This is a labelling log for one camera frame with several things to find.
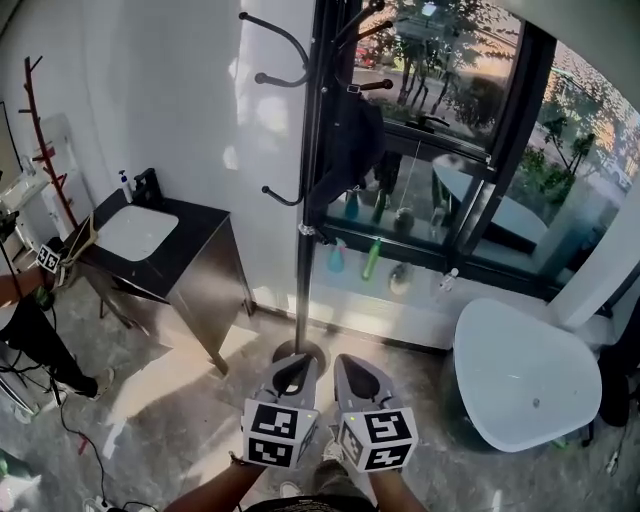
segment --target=sink basin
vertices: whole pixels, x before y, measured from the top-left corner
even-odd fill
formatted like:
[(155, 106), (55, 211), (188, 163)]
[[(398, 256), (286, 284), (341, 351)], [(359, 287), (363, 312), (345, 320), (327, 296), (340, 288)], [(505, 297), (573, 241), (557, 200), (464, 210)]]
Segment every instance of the sink basin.
[(98, 230), (96, 245), (129, 261), (151, 256), (178, 225), (167, 213), (125, 206)]
[(27, 176), (23, 173), (0, 194), (0, 203), (7, 213), (18, 211), (48, 183), (47, 177), (42, 173), (37, 173), (35, 176)]

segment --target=freestanding bathtub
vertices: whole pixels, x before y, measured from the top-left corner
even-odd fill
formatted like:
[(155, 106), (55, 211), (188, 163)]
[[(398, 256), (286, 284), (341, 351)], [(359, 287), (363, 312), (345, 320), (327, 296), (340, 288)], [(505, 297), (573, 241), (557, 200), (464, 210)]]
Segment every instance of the freestanding bathtub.
[(588, 424), (602, 383), (575, 335), (491, 299), (462, 311), (442, 377), (449, 432), (473, 449), (518, 452)]

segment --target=black and white marker cube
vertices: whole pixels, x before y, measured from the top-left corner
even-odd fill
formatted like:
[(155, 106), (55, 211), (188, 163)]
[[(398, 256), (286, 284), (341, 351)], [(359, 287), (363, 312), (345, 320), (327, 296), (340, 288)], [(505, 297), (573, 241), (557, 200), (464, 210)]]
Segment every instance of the black and white marker cube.
[(247, 399), (244, 403), (244, 459), (262, 466), (295, 469), (311, 444), (318, 411)]
[(405, 407), (343, 413), (338, 442), (361, 473), (406, 466), (418, 444), (413, 411)]
[(45, 270), (55, 274), (58, 270), (58, 264), (60, 263), (60, 255), (43, 244), (40, 247), (40, 252), (38, 252), (36, 262)]

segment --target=soap dispenser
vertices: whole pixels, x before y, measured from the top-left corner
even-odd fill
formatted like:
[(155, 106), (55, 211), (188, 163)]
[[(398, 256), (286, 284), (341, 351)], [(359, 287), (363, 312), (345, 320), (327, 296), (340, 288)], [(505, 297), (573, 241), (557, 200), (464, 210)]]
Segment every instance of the soap dispenser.
[(120, 171), (120, 188), (124, 192), (124, 197), (127, 199), (127, 203), (131, 203), (133, 201), (133, 195), (131, 194), (131, 184), (129, 180), (127, 180), (127, 176), (124, 173), (124, 170)]

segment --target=vanity countertop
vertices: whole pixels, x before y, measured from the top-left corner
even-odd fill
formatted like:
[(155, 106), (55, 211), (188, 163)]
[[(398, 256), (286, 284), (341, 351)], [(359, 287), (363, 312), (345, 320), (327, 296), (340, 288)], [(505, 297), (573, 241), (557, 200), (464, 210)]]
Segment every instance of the vanity countertop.
[[(128, 204), (124, 192), (116, 190), (94, 210), (95, 230), (99, 231)], [(178, 225), (148, 258), (129, 261), (94, 244), (79, 260), (165, 300), (185, 269), (229, 217), (229, 212), (168, 198), (162, 211), (175, 215)]]

